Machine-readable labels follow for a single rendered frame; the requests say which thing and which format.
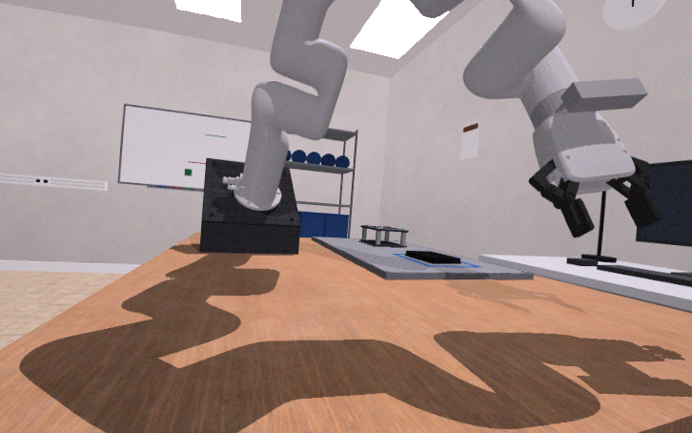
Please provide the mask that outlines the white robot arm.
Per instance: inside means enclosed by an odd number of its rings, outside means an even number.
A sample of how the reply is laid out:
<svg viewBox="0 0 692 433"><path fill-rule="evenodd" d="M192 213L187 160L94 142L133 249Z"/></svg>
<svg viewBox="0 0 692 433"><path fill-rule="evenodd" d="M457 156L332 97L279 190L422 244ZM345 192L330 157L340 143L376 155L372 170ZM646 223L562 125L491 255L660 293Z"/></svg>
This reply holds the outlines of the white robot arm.
<svg viewBox="0 0 692 433"><path fill-rule="evenodd" d="M278 185L289 151L285 132L320 140L329 128L348 66L345 50L318 39L334 1L283 0L271 67L318 95L273 80L255 86L244 175L223 177L223 184L249 209L267 211L280 202ZM429 19L463 1L410 0ZM557 46L566 31L559 7L552 0L509 1L513 9L464 69L463 82L471 93L519 98L535 129L565 108L569 113L632 109L648 95L638 78L576 82Z"/></svg>

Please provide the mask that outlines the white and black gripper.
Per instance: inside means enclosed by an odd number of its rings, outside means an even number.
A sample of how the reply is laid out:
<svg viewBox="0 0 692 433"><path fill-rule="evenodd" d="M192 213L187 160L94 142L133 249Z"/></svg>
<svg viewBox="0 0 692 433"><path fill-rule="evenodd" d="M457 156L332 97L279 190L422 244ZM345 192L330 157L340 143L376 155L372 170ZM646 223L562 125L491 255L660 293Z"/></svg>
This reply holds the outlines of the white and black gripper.
<svg viewBox="0 0 692 433"><path fill-rule="evenodd" d="M628 198L624 203L638 228L661 220L648 192L650 164L630 156L596 111L569 113L564 109L553 113L534 130L533 141L540 170L529 183L561 209L573 237L595 228L576 195L612 188ZM631 183L630 188L623 184L625 181Z"/></svg>

